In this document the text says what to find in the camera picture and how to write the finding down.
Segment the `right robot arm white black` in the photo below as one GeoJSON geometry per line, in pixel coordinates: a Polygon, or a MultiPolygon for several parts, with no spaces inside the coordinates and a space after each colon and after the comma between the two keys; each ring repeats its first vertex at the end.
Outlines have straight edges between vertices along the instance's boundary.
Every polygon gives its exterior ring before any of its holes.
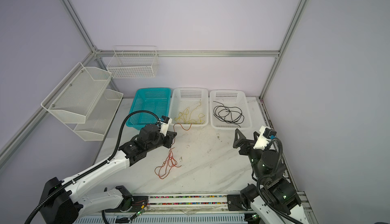
{"type": "Polygon", "coordinates": [[[246,217],[249,224],[307,224],[302,201],[284,173],[283,144],[276,131],[262,126],[248,139],[235,130],[233,148],[240,155],[247,156],[252,168],[254,184],[248,184],[240,191],[238,205],[244,210],[253,211],[246,217]]]}

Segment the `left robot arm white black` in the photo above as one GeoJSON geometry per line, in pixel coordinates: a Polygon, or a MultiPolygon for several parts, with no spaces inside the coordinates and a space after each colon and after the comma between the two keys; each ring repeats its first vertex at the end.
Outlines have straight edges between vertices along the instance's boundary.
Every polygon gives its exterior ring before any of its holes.
{"type": "Polygon", "coordinates": [[[125,170],[144,159],[147,153],[161,146],[171,148],[176,132],[169,130],[172,119],[166,116],[152,116],[156,123],[145,125],[138,135],[121,144],[122,133],[126,125],[121,124],[113,153],[105,160],[74,176],[46,182],[38,206],[26,219],[29,224],[40,213],[48,224],[72,224],[79,218],[108,209],[129,211],[133,204],[133,195],[123,185],[100,194],[88,195],[99,183],[117,172],[125,170]]]}

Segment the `right white plastic basket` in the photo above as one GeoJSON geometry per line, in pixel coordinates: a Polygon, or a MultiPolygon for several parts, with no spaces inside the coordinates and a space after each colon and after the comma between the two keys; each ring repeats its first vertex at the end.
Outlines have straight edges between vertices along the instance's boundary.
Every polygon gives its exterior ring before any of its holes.
{"type": "Polygon", "coordinates": [[[244,92],[239,90],[212,90],[210,123],[215,130],[250,129],[252,120],[244,92]]]}

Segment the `white plastic basket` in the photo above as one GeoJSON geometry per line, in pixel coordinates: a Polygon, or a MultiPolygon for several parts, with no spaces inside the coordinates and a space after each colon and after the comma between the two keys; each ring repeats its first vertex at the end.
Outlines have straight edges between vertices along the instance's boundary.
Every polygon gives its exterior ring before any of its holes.
{"type": "Polygon", "coordinates": [[[212,90],[210,123],[215,130],[250,129],[252,120],[244,92],[239,90],[212,90]]]}
{"type": "Polygon", "coordinates": [[[209,92],[205,88],[180,87],[172,92],[169,117],[173,124],[205,127],[209,123],[209,92]]]}

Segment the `teal plastic basket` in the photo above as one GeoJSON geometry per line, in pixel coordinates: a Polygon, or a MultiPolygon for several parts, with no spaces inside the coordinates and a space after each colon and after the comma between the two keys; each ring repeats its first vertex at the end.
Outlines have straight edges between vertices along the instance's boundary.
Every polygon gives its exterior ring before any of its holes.
{"type": "MultiPolygon", "coordinates": [[[[136,92],[129,113],[145,110],[161,118],[162,116],[169,115],[170,102],[170,88],[142,88],[136,92]]],[[[145,125],[156,122],[156,118],[151,114],[137,113],[128,119],[126,126],[140,130],[145,125]]]]}

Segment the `middle white plastic basket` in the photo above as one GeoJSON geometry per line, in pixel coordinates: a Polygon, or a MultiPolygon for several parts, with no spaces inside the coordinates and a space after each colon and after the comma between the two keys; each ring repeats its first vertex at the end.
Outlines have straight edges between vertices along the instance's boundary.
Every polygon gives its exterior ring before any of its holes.
{"type": "Polygon", "coordinates": [[[180,87],[172,92],[169,117],[173,124],[205,127],[209,123],[209,92],[205,88],[180,87]]]}

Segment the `lower white mesh shelf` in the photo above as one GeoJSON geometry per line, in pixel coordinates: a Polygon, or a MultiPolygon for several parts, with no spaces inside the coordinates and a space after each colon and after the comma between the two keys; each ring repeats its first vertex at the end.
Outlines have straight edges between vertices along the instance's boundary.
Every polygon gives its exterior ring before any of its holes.
{"type": "Polygon", "coordinates": [[[106,89],[86,123],[77,124],[74,133],[84,141],[102,141],[122,99],[122,93],[106,89]]]}

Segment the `white mesh shelf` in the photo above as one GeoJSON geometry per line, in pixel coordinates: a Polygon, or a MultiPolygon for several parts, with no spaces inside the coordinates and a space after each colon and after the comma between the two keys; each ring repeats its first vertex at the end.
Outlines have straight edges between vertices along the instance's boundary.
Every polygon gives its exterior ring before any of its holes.
{"type": "Polygon", "coordinates": [[[74,133],[84,141],[102,141],[122,99],[122,93],[106,89],[86,123],[77,124],[74,133]]]}
{"type": "Polygon", "coordinates": [[[112,79],[112,73],[78,63],[41,107],[63,124],[84,124],[112,79]]]}

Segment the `upper white mesh shelf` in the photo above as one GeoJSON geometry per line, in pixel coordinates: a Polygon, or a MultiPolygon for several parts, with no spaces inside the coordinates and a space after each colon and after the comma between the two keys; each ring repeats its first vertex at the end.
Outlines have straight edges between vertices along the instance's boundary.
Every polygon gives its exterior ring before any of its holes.
{"type": "Polygon", "coordinates": [[[78,63],[41,107],[63,124],[84,124],[112,79],[112,73],[78,63]]]}

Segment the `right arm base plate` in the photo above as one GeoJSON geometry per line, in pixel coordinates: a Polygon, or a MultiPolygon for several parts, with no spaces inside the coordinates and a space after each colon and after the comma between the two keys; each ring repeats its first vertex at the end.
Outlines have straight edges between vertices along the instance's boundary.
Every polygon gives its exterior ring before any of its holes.
{"type": "Polygon", "coordinates": [[[254,211],[251,204],[255,204],[258,208],[260,206],[267,206],[258,194],[227,195],[227,207],[229,211],[254,211]],[[259,199],[262,202],[256,204],[255,199],[259,199]]]}

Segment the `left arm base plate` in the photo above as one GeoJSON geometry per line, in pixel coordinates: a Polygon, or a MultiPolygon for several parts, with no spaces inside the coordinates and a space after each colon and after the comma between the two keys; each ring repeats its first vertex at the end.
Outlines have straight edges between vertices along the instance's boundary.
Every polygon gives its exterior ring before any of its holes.
{"type": "Polygon", "coordinates": [[[130,198],[125,198],[119,207],[115,209],[106,209],[105,212],[114,213],[114,212],[138,212],[141,210],[143,205],[147,205],[149,201],[148,196],[133,196],[130,198]]]}

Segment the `aluminium frame back bar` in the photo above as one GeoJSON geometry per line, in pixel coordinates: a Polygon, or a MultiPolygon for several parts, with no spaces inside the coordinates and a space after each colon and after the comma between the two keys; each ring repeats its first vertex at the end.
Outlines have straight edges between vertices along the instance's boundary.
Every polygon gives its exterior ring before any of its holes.
{"type": "Polygon", "coordinates": [[[123,53],[155,54],[158,57],[278,57],[280,55],[280,51],[277,50],[100,50],[95,54],[98,57],[112,57],[114,54],[123,53]]]}

